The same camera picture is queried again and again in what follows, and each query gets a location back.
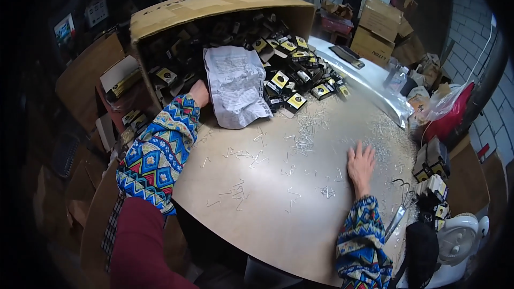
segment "red plastic bag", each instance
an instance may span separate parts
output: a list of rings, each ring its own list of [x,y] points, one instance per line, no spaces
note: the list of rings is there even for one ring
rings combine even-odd
[[[470,83],[462,93],[459,95],[451,111],[446,114],[442,119],[431,122],[425,132],[425,142],[428,143],[434,136],[437,135],[439,140],[444,141],[448,137],[448,134],[460,123],[462,123],[462,117],[464,111],[466,111],[466,104],[468,103],[471,91],[475,86],[474,83]]]

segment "round table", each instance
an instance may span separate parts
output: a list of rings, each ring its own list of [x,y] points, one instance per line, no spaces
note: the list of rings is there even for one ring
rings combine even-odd
[[[335,95],[323,101],[309,95],[292,119],[275,113],[241,130],[202,125],[173,199],[250,256],[304,279],[341,286],[335,244],[354,201],[348,149],[358,139],[376,149],[372,194],[385,227],[402,197],[392,180],[413,179],[416,155],[405,131],[350,92],[345,102]],[[402,261],[407,220],[384,248],[395,269]]]

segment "blue patterned jacket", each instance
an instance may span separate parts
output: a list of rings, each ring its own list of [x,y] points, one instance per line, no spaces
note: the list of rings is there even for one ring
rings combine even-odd
[[[163,215],[175,215],[173,186],[196,142],[200,108],[177,96],[136,138],[116,171],[118,187],[140,197]],[[382,250],[384,227],[375,197],[356,201],[337,238],[336,269],[344,289],[387,288],[392,262]]]

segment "maroon sleeve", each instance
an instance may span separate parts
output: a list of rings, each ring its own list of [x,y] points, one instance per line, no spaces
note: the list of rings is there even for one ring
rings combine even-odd
[[[111,288],[198,289],[164,261],[164,218],[159,209],[128,197],[118,217],[111,260]]]

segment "white power cord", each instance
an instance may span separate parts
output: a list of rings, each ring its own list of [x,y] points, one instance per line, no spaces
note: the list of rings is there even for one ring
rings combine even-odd
[[[489,38],[487,39],[487,42],[485,43],[484,49],[482,49],[482,52],[480,53],[479,58],[477,58],[477,62],[475,63],[475,66],[473,66],[473,69],[471,69],[471,73],[469,73],[468,79],[466,80],[466,83],[464,84],[464,86],[466,86],[468,84],[469,79],[471,78],[471,75],[473,74],[473,71],[475,70],[475,67],[477,67],[477,65],[479,63],[480,57],[482,56],[482,54],[484,54],[485,47],[487,47],[487,44],[491,41],[493,27],[496,27],[496,19],[494,18],[494,15],[492,15],[492,17],[491,17],[491,29],[489,30]]]
[[[464,87],[467,86],[467,84],[469,82],[469,79],[471,78],[471,75],[473,74],[473,71],[475,70],[475,67],[477,67],[477,65],[479,63],[480,57],[482,56],[482,54],[484,54],[485,47],[487,47],[487,44],[491,41],[492,28],[493,27],[496,27],[496,18],[494,17],[494,15],[492,15],[492,17],[491,17],[491,29],[489,30],[489,38],[487,39],[487,42],[485,43],[484,48],[482,49],[482,52],[480,52],[479,58],[477,58],[477,62],[475,63],[475,66],[473,66],[473,69],[471,70],[471,73],[469,73],[468,79],[466,80],[466,83],[463,85]],[[427,132],[428,127],[432,123],[433,123],[433,121],[428,123],[427,127],[425,127],[425,130],[423,131],[423,134],[421,135],[421,143],[419,145],[419,148],[421,148],[423,146],[423,138],[425,137],[425,133]]]

